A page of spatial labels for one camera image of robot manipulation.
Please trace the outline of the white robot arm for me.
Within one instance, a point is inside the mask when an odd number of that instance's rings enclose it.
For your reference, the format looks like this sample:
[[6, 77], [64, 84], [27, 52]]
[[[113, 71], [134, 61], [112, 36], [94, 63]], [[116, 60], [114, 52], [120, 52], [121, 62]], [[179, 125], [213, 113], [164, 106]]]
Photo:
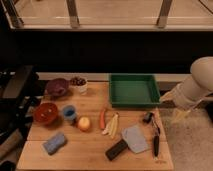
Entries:
[[178, 123], [211, 93], [213, 93], [213, 57], [202, 57], [192, 63], [190, 75], [161, 96], [160, 101], [172, 101], [175, 104], [171, 122]]

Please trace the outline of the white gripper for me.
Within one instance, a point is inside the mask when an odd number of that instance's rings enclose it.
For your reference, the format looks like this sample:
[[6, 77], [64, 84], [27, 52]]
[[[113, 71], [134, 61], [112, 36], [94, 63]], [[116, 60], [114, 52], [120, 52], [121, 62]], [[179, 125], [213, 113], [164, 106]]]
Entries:
[[172, 92], [168, 91], [162, 95], [160, 102], [173, 100], [177, 108], [173, 111], [172, 121], [180, 122], [190, 113], [190, 109], [196, 107], [209, 94], [208, 89], [197, 83], [192, 76], [188, 76], [183, 82], [177, 84]]

